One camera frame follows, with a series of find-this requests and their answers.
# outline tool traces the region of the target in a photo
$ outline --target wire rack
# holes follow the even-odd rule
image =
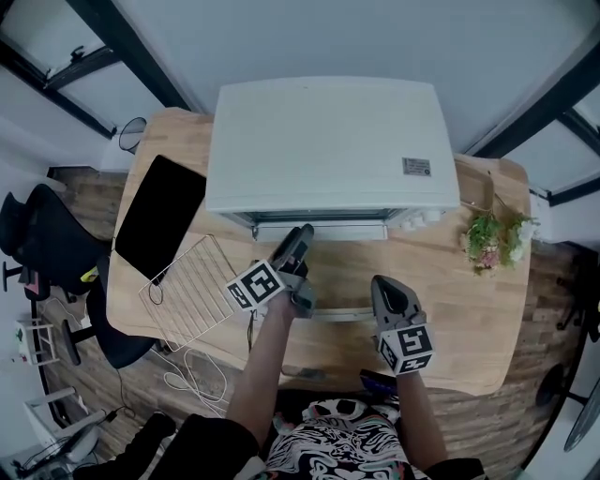
[[[176,352],[231,317],[225,285],[236,277],[213,235],[177,257],[139,291],[169,348]]]

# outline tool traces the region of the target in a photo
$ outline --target label sticker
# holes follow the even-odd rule
[[[431,176],[431,162],[422,158],[402,157],[405,175]]]

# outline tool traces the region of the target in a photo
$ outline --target black office chair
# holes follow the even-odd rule
[[[123,368],[139,360],[158,341],[155,338],[126,335],[111,326],[106,318],[106,288],[108,283],[109,261],[102,257],[97,265],[98,278],[92,284],[92,290],[85,299],[87,314],[92,326],[71,332],[67,319],[63,320],[63,339],[68,355],[74,365],[82,359],[77,344],[96,336],[100,349],[114,368]]]
[[[111,242],[88,232],[46,185],[36,186],[26,203],[9,193],[0,210],[0,249],[17,263],[69,293],[83,295],[92,284],[81,277],[108,255]],[[5,271],[16,274],[15,270]]]

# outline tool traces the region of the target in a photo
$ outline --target sleeve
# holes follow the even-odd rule
[[[488,477],[477,458],[454,458],[442,461],[424,471],[431,480],[484,480]]]
[[[233,420],[191,415],[149,480],[233,479],[258,452],[259,445],[254,436]]]

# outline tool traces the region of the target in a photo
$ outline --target wooden floor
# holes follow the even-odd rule
[[[112,238],[126,176],[64,169],[58,170],[54,178],[67,184],[64,200],[83,226],[98,237]],[[556,280],[573,276],[571,261],[574,253],[564,245],[533,244],[523,323],[511,367],[500,390],[485,397],[429,390],[450,455],[480,458],[492,479],[513,477],[552,411],[553,404],[544,409],[534,405],[539,383],[553,365],[561,362],[569,366],[573,359],[578,329],[571,326],[564,332],[556,330],[556,323],[563,318],[571,302],[569,294],[556,284]],[[67,307],[78,318],[83,316],[83,301]],[[46,307],[44,317],[59,325],[66,315],[54,301]],[[72,385],[92,410],[109,411],[121,406],[119,378],[104,359],[96,340],[92,338],[80,344],[82,364],[79,367],[69,363],[60,338],[58,343],[63,361],[45,367],[51,390]],[[201,353],[188,357],[200,388],[220,395],[223,382],[215,368]],[[180,354],[168,358],[183,369]],[[227,376],[226,398],[230,398],[239,372],[219,365]],[[136,418],[127,418],[120,412],[112,423],[101,425],[97,452],[102,458],[123,451],[139,426],[155,410],[168,413],[178,423],[190,413],[212,415],[192,394],[173,391],[165,385],[163,374],[172,370],[152,352],[120,370],[125,399],[135,410]]]

